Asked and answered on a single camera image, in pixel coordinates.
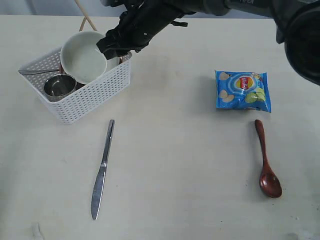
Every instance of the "stainless steel cup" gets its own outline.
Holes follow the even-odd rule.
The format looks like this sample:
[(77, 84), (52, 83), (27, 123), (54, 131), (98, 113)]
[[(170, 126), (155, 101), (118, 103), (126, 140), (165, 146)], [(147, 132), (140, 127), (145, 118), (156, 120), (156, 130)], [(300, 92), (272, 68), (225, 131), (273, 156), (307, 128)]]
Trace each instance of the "stainless steel cup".
[(70, 75), (57, 74), (49, 78), (43, 86), (50, 102), (57, 102), (76, 90), (77, 81)]

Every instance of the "white table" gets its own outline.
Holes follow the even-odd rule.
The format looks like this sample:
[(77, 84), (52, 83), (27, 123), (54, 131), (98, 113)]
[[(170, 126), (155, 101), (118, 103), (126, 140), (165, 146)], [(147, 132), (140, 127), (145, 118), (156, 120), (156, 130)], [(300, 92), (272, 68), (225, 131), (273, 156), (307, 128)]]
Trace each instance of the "white table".
[[(318, 239), (320, 88), (289, 66), (268, 19), (188, 19), (132, 58), (131, 85), (62, 125), (17, 69), (60, 46), (81, 17), (0, 16), (0, 239)], [(103, 32), (117, 18), (93, 18)], [(216, 110), (214, 69), (268, 72), (272, 113)], [(98, 220), (90, 203), (115, 119)], [(283, 195), (258, 185), (266, 130)]]

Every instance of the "snack bag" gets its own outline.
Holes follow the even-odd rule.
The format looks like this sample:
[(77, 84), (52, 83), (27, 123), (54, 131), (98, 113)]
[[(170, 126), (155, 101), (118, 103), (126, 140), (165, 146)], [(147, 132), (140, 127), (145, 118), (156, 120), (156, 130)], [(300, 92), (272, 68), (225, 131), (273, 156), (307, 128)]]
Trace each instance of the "snack bag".
[(271, 113), (267, 73), (215, 71), (218, 109), (253, 109)]

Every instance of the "white ceramic bowl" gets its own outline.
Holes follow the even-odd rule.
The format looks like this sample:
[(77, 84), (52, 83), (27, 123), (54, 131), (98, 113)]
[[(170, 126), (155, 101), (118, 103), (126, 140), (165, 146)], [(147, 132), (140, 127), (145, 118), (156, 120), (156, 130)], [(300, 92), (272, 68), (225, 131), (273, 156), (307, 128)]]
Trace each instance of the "white ceramic bowl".
[(97, 42), (105, 36), (97, 31), (80, 31), (71, 36), (61, 49), (61, 65), (77, 82), (88, 84), (119, 64), (119, 58), (107, 60)]

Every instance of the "brown wooden spoon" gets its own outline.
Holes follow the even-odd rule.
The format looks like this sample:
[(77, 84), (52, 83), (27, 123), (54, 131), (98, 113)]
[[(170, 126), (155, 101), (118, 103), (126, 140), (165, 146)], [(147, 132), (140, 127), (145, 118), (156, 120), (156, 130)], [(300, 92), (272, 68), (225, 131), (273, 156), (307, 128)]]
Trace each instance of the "brown wooden spoon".
[(264, 125), (262, 124), (262, 121), (258, 119), (254, 121), (254, 125), (259, 136), (263, 157), (263, 167), (259, 179), (260, 188), (267, 196), (271, 198), (279, 198), (282, 194), (282, 188), (279, 179), (272, 171), (267, 159)]

